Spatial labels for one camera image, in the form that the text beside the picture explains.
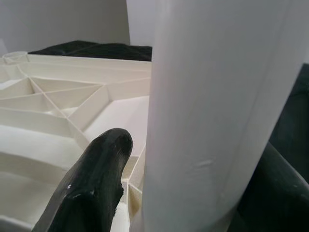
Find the black fabric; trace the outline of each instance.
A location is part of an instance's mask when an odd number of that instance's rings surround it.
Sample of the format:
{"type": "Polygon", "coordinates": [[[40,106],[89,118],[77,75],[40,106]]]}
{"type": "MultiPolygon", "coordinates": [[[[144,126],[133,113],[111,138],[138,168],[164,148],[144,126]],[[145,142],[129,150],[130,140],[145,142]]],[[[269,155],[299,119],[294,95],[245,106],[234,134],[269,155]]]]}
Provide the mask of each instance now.
{"type": "Polygon", "coordinates": [[[308,64],[301,69],[269,141],[309,183],[308,64]]]}
{"type": "Polygon", "coordinates": [[[152,47],[72,41],[30,52],[30,54],[151,61],[152,47]]]}

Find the black rubber object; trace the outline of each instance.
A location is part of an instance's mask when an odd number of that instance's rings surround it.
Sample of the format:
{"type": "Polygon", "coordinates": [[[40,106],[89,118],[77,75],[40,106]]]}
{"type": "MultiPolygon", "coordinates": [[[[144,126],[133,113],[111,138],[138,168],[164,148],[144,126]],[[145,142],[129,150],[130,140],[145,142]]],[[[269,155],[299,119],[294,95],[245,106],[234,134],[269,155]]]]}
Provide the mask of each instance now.
{"type": "Polygon", "coordinates": [[[309,187],[268,143],[238,206],[250,232],[309,231],[309,187]]]}
{"type": "Polygon", "coordinates": [[[109,232],[123,195],[121,175],[132,151],[124,129],[93,140],[64,176],[33,232],[109,232]]]}

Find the white tube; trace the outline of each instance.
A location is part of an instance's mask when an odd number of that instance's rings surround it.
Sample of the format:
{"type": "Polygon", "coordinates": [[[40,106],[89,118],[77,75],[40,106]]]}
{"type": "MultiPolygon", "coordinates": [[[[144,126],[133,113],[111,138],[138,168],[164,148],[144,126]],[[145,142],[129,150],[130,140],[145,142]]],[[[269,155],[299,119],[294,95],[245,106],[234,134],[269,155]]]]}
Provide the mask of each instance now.
{"type": "Polygon", "coordinates": [[[227,229],[303,62],[308,9],[307,0],[164,2],[144,231],[227,229]]]}

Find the glossy black rubber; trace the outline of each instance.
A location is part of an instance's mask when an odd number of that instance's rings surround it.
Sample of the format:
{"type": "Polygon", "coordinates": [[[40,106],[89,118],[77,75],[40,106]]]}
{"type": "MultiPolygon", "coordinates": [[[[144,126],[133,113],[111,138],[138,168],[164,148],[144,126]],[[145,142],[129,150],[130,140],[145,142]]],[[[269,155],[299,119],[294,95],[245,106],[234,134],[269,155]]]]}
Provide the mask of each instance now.
{"type": "Polygon", "coordinates": [[[121,175],[132,151],[124,129],[93,140],[64,176],[33,232],[109,232],[123,195],[121,175]]]}

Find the white cylinder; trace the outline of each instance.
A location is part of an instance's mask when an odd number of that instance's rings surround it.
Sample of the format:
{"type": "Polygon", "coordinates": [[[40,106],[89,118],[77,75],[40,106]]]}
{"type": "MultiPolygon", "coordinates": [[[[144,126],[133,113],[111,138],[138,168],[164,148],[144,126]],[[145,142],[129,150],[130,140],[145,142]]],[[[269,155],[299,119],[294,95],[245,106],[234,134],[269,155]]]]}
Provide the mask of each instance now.
{"type": "Polygon", "coordinates": [[[223,232],[303,62],[307,0],[168,0],[154,46],[146,232],[223,232]]]}

